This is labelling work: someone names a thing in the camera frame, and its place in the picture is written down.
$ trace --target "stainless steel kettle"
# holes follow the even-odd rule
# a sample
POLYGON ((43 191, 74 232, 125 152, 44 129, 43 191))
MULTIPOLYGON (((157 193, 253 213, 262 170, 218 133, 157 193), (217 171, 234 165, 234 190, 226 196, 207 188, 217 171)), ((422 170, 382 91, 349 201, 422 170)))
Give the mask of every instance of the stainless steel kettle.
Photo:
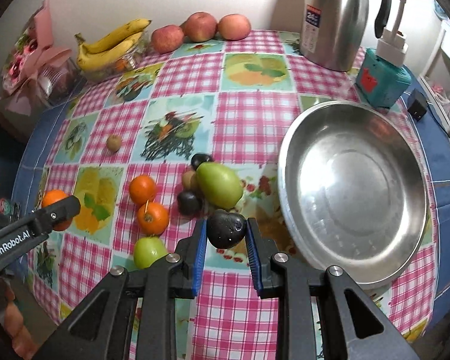
MULTIPOLYGON (((391 0, 381 0, 375 20, 380 38, 391 0)), ((368 20, 368 0, 305 0, 300 51, 310 61, 335 71, 349 71, 368 20)))

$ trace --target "fruit print tablecloth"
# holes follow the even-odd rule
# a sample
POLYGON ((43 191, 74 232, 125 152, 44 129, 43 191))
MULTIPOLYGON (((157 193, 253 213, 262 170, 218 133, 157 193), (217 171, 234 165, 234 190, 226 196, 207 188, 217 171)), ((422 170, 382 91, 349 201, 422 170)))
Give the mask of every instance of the fruit print tablecloth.
MULTIPOLYGON (((359 102, 349 77, 356 76, 364 57, 360 50, 348 74, 328 71, 299 55, 297 40, 295 33, 253 31, 238 42, 211 40, 186 43, 166 55, 151 52, 136 71, 89 86, 68 102, 67 117, 43 168, 36 205, 43 191, 60 188, 75 194, 83 208, 68 231, 53 232, 28 254, 29 286, 55 322, 111 266, 135 269, 131 254, 140 235, 127 192, 135 176, 150 175, 158 186, 156 201, 170 208, 170 225, 161 236, 168 250, 191 234, 195 221, 180 216, 175 197, 182 188, 181 174, 196 152, 210 153, 238 173, 244 194, 235 209, 257 218, 263 236, 296 254, 277 194, 282 138, 300 111, 313 104, 359 102), (116 154, 106 148, 110 134, 123 140, 116 154)), ((432 313, 437 213, 422 148, 401 99, 386 117, 422 166, 430 210, 412 263, 391 286, 370 296, 412 341, 432 313)), ((274 359, 277 306, 276 300, 257 298, 244 243, 231 250, 208 244, 199 296, 176 303, 178 357, 274 359)), ((320 353, 316 307, 314 317, 320 353)))

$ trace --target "bolt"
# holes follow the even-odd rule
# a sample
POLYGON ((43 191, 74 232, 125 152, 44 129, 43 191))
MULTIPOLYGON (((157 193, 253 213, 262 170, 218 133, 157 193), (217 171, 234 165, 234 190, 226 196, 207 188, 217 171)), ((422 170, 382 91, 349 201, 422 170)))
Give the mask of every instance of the bolt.
POLYGON ((343 269, 341 269, 338 265, 332 265, 330 268, 328 268, 328 271, 333 276, 341 276, 343 274, 343 269))
POLYGON ((125 272, 125 268, 123 268, 121 265, 114 265, 111 269, 110 269, 110 274, 111 276, 120 276, 123 272, 125 272))
POLYGON ((180 255, 178 253, 168 253, 165 259, 170 263, 177 263, 180 261, 180 255))
POLYGON ((286 253, 276 253, 273 258, 275 259, 275 261, 279 262, 279 263, 286 263, 288 261, 288 254, 286 253))

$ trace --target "banana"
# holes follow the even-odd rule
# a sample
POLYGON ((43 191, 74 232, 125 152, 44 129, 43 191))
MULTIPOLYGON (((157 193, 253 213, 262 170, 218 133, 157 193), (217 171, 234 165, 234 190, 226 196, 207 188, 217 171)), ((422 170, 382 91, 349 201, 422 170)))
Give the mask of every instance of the banana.
POLYGON ((136 19, 132 20, 130 23, 124 24, 121 27, 116 28, 107 36, 101 38, 95 43, 85 43, 81 34, 77 34, 83 39, 83 47, 90 54, 98 54, 103 51, 110 50, 111 48, 118 45, 122 40, 128 38, 130 35, 136 34, 137 32, 142 32, 145 28, 149 26, 151 20, 148 19, 136 19))
POLYGON ((115 62, 123 54, 125 54, 132 46, 134 46, 142 36, 142 33, 136 33, 124 41, 117 44, 113 49, 102 51, 101 53, 91 54, 89 53, 83 43, 82 37, 79 34, 75 35, 78 42, 78 56, 77 65, 83 71, 97 71, 107 65, 115 62))

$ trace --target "triangular cutout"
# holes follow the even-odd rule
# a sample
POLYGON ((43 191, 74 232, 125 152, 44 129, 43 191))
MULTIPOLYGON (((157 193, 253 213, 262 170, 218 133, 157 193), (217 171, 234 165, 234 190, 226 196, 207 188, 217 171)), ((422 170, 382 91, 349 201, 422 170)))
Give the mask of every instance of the triangular cutout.
POLYGON ((109 295, 110 292, 108 291, 99 293, 99 295, 90 303, 89 307, 70 327, 71 335, 88 341, 93 341, 97 338, 103 311, 105 310, 109 295))
POLYGON ((352 290, 345 290, 345 298, 350 309, 356 337, 367 338, 371 335, 383 333, 383 325, 352 290))

